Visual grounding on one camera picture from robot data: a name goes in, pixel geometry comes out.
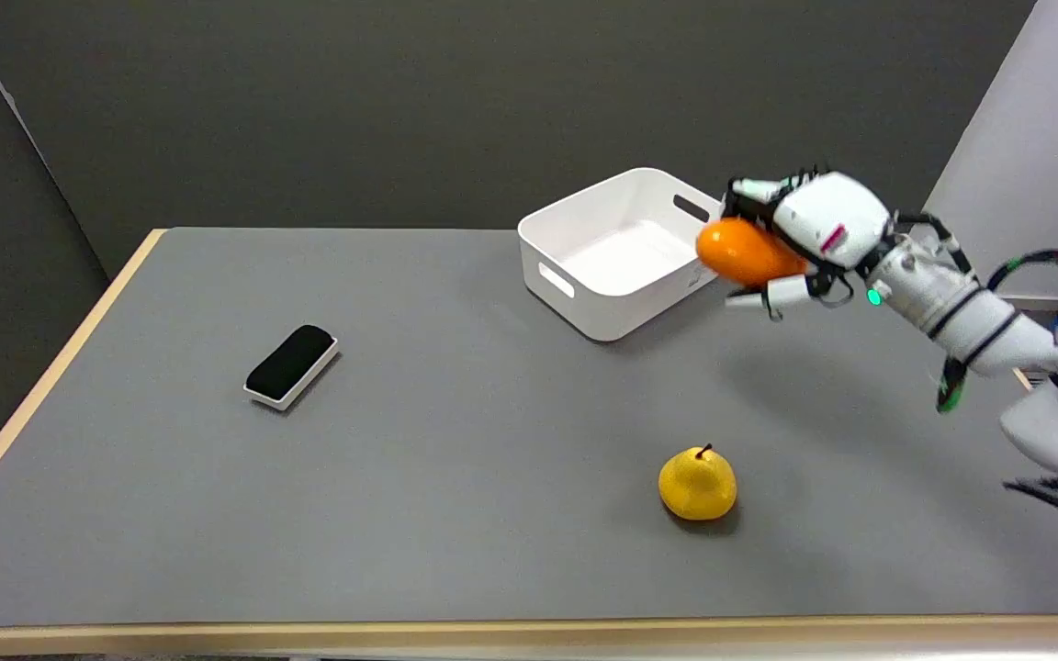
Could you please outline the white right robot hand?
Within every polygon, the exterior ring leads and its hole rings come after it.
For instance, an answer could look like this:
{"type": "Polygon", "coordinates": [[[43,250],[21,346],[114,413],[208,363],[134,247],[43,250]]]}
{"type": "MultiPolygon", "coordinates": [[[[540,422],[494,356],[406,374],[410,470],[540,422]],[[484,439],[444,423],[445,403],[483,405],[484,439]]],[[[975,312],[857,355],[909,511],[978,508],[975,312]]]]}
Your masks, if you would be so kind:
{"type": "Polygon", "coordinates": [[[849,274],[877,251],[893,214],[849,175],[802,169],[780,180],[732,177],[719,217],[746,221],[765,243],[805,267],[802,274],[745,284],[726,298],[727,306],[760,308],[780,322],[782,310],[794,305],[847,305],[855,297],[849,274]]]}

